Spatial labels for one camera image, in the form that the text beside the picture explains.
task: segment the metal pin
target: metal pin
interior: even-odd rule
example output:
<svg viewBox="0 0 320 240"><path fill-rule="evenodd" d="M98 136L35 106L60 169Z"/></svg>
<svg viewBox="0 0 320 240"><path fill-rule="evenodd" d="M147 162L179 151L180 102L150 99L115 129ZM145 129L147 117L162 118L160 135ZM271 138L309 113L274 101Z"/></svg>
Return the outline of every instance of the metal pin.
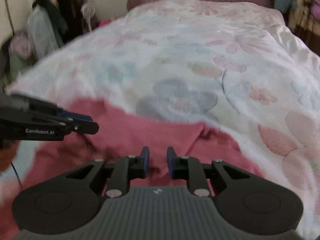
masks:
<svg viewBox="0 0 320 240"><path fill-rule="evenodd" d="M106 195L111 198L120 197L122 195L121 190L119 189L111 189L106 192Z"/></svg>
<svg viewBox="0 0 320 240"><path fill-rule="evenodd" d="M210 195L210 191L205 188L198 188L193 192L193 194L198 197L207 197Z"/></svg>

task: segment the red garment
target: red garment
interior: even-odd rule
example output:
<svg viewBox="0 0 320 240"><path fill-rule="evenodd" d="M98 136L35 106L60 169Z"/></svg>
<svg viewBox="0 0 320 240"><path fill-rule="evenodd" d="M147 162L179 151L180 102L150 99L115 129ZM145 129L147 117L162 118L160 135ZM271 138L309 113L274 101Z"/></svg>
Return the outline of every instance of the red garment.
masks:
<svg viewBox="0 0 320 240"><path fill-rule="evenodd" d="M178 156L194 156L202 163L223 159L251 173L262 176L257 165L246 159L238 143L228 134L204 123L177 124L157 122L127 115L106 101L79 100L70 111L90 115L100 126L96 135L73 133L62 142L49 142L36 152L33 167L24 188L50 179L96 158L107 162L127 155L139 155L143 146L150 148L147 179L136 179L131 186L184 184L169 178L166 152L173 146ZM0 208L0 239L18 233L11 213L12 199Z"/></svg>

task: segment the black cable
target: black cable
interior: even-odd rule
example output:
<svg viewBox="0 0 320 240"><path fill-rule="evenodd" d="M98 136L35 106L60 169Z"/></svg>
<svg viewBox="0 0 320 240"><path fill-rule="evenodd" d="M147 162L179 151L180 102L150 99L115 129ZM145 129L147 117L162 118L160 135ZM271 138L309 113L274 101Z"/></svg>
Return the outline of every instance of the black cable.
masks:
<svg viewBox="0 0 320 240"><path fill-rule="evenodd" d="M13 24L12 24L12 19L11 19L11 14L10 14L10 10L9 10L8 0L4 0L4 3L5 3L6 10L7 10L8 19L9 19L11 30L12 30L12 35L14 35L14 28L13 28Z"/></svg>
<svg viewBox="0 0 320 240"><path fill-rule="evenodd" d="M16 168L14 167L13 163L11 163L11 166L12 166L12 168L13 168L16 176L17 176L18 182L19 182L19 184L20 184L20 188L22 189L21 179L20 179L20 177L19 177L19 175L18 175L18 173L17 173L17 170L16 170Z"/></svg>

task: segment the floral bedspread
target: floral bedspread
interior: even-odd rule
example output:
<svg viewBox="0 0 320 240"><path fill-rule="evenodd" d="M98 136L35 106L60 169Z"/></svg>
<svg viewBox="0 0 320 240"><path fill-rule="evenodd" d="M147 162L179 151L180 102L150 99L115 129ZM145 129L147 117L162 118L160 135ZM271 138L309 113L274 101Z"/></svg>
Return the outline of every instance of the floral bedspread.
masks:
<svg viewBox="0 0 320 240"><path fill-rule="evenodd" d="M62 106L105 97L147 118L220 128L267 179L300 196L298 232L313 240L320 234L319 68L320 58L276 10L163 0L77 39L10 90Z"/></svg>

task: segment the white logo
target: white logo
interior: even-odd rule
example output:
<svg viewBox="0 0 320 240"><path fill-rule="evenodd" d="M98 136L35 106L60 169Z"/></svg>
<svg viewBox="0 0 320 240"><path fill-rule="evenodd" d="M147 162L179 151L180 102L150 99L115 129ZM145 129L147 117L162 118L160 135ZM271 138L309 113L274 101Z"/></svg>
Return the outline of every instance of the white logo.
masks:
<svg viewBox="0 0 320 240"><path fill-rule="evenodd" d="M162 193L162 189L157 188L156 190L153 191L154 193L156 193L157 195Z"/></svg>
<svg viewBox="0 0 320 240"><path fill-rule="evenodd" d="M30 130L26 129L26 133L37 133L37 134L54 134L54 131L44 131L44 130Z"/></svg>

